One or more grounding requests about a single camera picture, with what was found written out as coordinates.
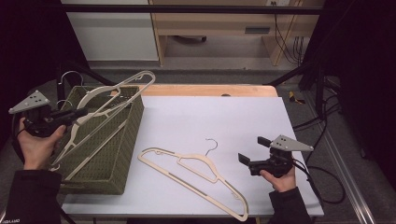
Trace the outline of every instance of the black sleeve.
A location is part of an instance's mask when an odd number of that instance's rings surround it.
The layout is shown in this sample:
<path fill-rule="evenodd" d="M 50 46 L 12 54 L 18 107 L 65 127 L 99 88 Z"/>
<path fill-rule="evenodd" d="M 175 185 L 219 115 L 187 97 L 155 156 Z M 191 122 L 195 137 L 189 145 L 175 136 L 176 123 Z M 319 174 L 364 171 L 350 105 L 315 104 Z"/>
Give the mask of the black sleeve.
<path fill-rule="evenodd" d="M 17 171 L 2 223 L 61 223 L 56 201 L 61 179 L 61 175 L 50 171 Z"/>
<path fill-rule="evenodd" d="M 298 188 L 281 193 L 273 191 L 270 193 L 270 199 L 275 212 L 268 222 L 269 224 L 312 223 Z"/>

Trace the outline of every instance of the wicker basket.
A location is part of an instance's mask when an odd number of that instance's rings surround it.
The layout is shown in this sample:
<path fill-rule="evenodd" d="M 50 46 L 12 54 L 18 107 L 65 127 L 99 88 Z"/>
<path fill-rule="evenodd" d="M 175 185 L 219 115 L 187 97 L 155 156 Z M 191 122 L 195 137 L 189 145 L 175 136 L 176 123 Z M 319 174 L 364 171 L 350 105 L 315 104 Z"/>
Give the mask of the wicker basket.
<path fill-rule="evenodd" d="M 94 87 L 75 87 L 70 92 L 67 101 L 76 107 L 86 94 L 86 91 L 93 89 Z M 121 88 L 121 97 L 117 97 L 105 110 L 127 100 L 138 90 L 138 87 Z M 89 113 L 96 111 L 97 108 L 107 102 L 110 99 L 108 94 L 109 92 L 106 95 L 98 95 L 91 99 L 86 105 Z M 69 109 L 70 107 L 71 105 L 66 103 L 63 109 Z M 117 116 L 81 145 L 80 148 L 62 160 L 60 169 L 57 172 L 62 174 L 63 179 L 65 179 L 85 158 L 90 156 L 117 130 L 120 124 L 127 120 L 125 126 L 73 178 L 64 180 L 61 185 L 61 194 L 122 194 L 124 192 L 143 110 L 142 98 L 138 96 L 132 104 L 122 109 Z M 105 118 L 105 116 L 92 118 L 79 127 L 74 143 L 78 143 L 87 134 L 91 133 Z M 69 139 L 70 132 L 64 136 L 60 148 L 64 148 Z"/>

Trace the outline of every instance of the green basket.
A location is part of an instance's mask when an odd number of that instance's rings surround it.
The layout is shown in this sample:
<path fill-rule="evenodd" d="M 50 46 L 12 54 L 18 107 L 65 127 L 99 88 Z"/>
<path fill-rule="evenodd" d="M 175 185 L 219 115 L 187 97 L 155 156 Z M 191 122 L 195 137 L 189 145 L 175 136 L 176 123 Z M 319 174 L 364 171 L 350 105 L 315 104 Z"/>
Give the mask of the green basket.
<path fill-rule="evenodd" d="M 86 92 L 93 89 L 94 87 L 74 87 L 67 98 L 67 103 L 64 104 L 63 110 L 76 108 Z M 127 100 L 138 91 L 138 87 L 121 88 L 120 96 L 104 110 Z M 107 102 L 110 99 L 108 95 L 109 92 L 106 92 L 106 94 L 92 98 L 85 106 L 88 112 L 96 111 Z M 142 98 L 139 95 L 87 142 L 82 144 L 80 148 L 61 161 L 60 169 L 57 172 L 63 175 L 63 179 L 65 179 L 85 158 L 102 145 L 120 124 L 127 120 L 125 126 L 74 177 L 63 181 L 60 189 L 61 194 L 122 194 L 124 192 L 143 110 Z M 92 118 L 80 126 L 73 142 L 76 144 L 81 141 L 95 127 L 101 124 L 105 118 L 105 116 Z M 70 135 L 70 132 L 68 132 L 64 136 L 61 141 L 61 147 L 53 158 L 56 158 L 61 149 L 67 144 Z"/>

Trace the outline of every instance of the plastic hanger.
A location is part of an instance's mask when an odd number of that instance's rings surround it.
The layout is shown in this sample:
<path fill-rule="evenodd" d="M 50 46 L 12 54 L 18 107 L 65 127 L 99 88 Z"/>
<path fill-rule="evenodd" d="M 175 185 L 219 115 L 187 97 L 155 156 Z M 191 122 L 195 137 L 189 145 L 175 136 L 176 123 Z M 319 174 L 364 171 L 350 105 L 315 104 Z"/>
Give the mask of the plastic hanger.
<path fill-rule="evenodd" d="M 188 182 L 184 181 L 183 179 L 173 175 L 172 173 L 166 171 L 165 169 L 163 169 L 159 165 L 155 164 L 154 162 L 149 161 L 148 159 L 144 158 L 144 155 L 146 153 L 149 153 L 149 152 L 155 152 L 157 155 L 165 154 L 165 155 L 176 157 L 177 158 L 177 164 L 179 164 L 179 165 L 183 166 L 184 168 L 190 170 L 191 172 L 195 173 L 196 175 L 202 177 L 203 179 L 205 179 L 205 180 L 207 180 L 207 181 L 209 181 L 211 183 L 216 183 L 216 182 L 220 181 L 223 185 L 225 185 L 228 189 L 231 190 L 231 192 L 232 192 L 233 196 L 235 197 L 235 199 L 240 200 L 242 202 L 242 204 L 244 205 L 244 214 L 242 216 L 240 216 L 234 210 L 232 210 L 231 208 L 227 207 L 226 205 L 220 203 L 219 201 L 213 199 L 212 197 L 210 197 L 209 195 L 203 193 L 202 191 L 198 190 L 198 188 L 194 187 L 193 185 L 189 184 Z M 245 199 L 245 197 L 238 190 L 236 190 L 230 183 L 227 182 L 227 180 L 225 180 L 219 174 L 218 170 L 216 169 L 215 164 L 207 156 L 200 155 L 200 154 L 182 155 L 182 154 L 178 154 L 176 152 L 168 151 L 168 150 L 165 150 L 165 149 L 162 149 L 162 148 L 150 147 L 150 148 L 147 148 L 147 149 L 143 150 L 138 155 L 137 158 L 140 161 L 142 161 L 143 163 L 151 166 L 152 168 L 154 168 L 158 172 L 162 173 L 163 175 L 166 175 L 169 178 L 175 180 L 178 184 L 182 185 L 183 187 L 191 190 L 192 192 L 198 194 L 199 196 L 201 196 L 202 198 L 206 199 L 207 201 L 213 203 L 215 206 L 217 206 L 218 208 L 222 209 L 224 212 L 230 214 L 231 216 L 235 217 L 239 221 L 246 221 L 248 219 L 248 202 L 247 202 L 247 200 Z M 213 172 L 215 177 L 214 178 L 210 178 L 210 177 L 202 174 L 201 172 L 196 171 L 195 169 L 192 169 L 190 166 L 188 166 L 187 164 L 183 163 L 181 161 L 182 159 L 195 159 L 195 160 L 198 160 L 198 161 L 203 161 L 204 163 L 206 163 L 209 166 L 210 170 Z"/>
<path fill-rule="evenodd" d="M 122 86 L 130 84 L 131 81 L 133 81 L 133 80 L 141 79 L 145 75 L 148 75 L 148 76 L 151 77 L 151 81 L 147 85 L 145 85 L 135 95 L 133 95 L 131 98 L 129 98 L 128 100 L 124 101 L 123 103 L 118 104 L 116 106 L 113 106 L 112 108 L 110 108 L 110 109 L 108 109 L 106 111 L 102 111 L 105 108 L 105 106 L 107 106 L 112 101 L 114 101 L 117 97 L 120 96 L 120 88 Z M 105 126 L 114 117 L 116 117 L 121 112 L 122 109 L 124 109 L 126 106 L 131 104 L 134 101 L 134 99 L 137 96 L 139 96 L 148 86 L 150 86 L 152 83 L 154 83 L 154 81 L 155 81 L 155 76 L 154 76 L 154 74 L 152 72 L 150 72 L 150 71 L 142 71 L 142 72 L 139 72 L 139 73 L 135 74 L 132 77 L 129 77 L 129 78 L 123 80 L 122 82 L 120 82 L 117 85 L 98 87 L 98 88 L 96 88 L 96 89 L 94 89 L 92 91 L 87 91 L 86 95 L 80 100 L 80 102 L 78 104 L 78 109 L 84 107 L 91 99 L 93 99 L 98 94 L 101 94 L 101 93 L 107 92 L 107 91 L 112 91 L 112 93 L 114 93 L 114 92 L 116 92 L 116 93 L 114 95 L 112 95 L 111 99 L 109 99 L 107 102 L 105 102 L 96 111 L 94 111 L 92 113 L 89 113 L 88 115 L 86 115 L 84 117 L 79 118 L 77 120 L 77 122 L 75 122 L 75 124 L 73 125 L 72 130 L 71 130 L 70 140 L 68 141 L 68 143 L 66 144 L 66 147 L 64 147 L 64 149 L 62 150 L 60 155 L 51 164 L 49 169 L 51 171 L 58 170 L 59 166 L 60 166 L 60 163 L 61 163 L 62 160 L 64 160 L 64 158 L 68 157 L 72 152 L 74 152 L 75 150 L 79 149 L 79 147 L 81 147 L 86 141 L 88 141 L 103 126 Z M 98 116 L 103 116 L 103 115 L 107 116 L 107 118 L 102 123 L 100 123 L 96 128 L 94 128 L 80 142 L 74 143 L 74 140 L 75 140 L 76 135 L 77 135 L 78 128 L 80 126 L 82 126 L 84 123 L 86 123 L 91 118 L 98 117 Z"/>

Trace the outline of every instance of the table surface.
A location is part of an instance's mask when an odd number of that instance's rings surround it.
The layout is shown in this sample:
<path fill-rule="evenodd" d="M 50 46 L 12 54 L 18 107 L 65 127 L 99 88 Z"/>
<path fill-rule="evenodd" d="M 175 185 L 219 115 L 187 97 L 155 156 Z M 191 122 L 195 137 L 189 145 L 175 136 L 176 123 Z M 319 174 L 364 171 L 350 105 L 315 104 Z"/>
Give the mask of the table surface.
<path fill-rule="evenodd" d="M 216 97 L 224 93 L 234 97 Z M 154 84 L 142 96 L 145 112 L 124 194 L 67 195 L 63 205 L 66 213 L 96 217 L 230 217 L 137 159 L 148 147 L 205 155 L 214 144 L 206 141 L 207 138 L 219 143 L 207 157 L 247 199 L 249 215 L 263 217 L 274 213 L 268 197 L 272 187 L 262 177 L 251 176 L 236 156 L 240 152 L 253 161 L 268 158 L 268 148 L 257 144 L 257 136 L 261 134 L 269 139 L 281 133 L 295 138 L 283 101 L 273 87 Z M 304 161 L 301 152 L 293 152 L 293 156 Z M 302 172 L 296 172 L 296 176 L 308 214 L 323 216 L 306 176 Z M 207 186 L 202 180 L 189 180 L 189 183 L 208 195 L 219 195 L 234 211 L 241 209 L 240 201 L 220 195 L 219 192 L 226 191 L 222 187 Z"/>

